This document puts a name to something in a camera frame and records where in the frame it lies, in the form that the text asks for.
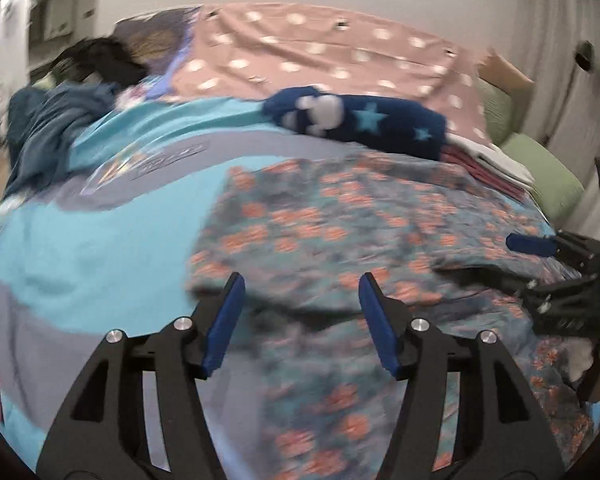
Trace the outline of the white gloved right hand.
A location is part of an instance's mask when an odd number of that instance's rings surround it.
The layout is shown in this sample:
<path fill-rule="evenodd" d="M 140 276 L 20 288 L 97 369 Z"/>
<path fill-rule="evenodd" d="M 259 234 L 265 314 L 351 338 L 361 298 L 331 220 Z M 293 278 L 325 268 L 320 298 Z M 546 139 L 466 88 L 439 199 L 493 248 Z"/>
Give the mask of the white gloved right hand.
<path fill-rule="evenodd" d="M 594 344 L 589 339 L 569 338 L 566 348 L 568 377 L 572 382 L 576 382 L 594 364 Z"/>

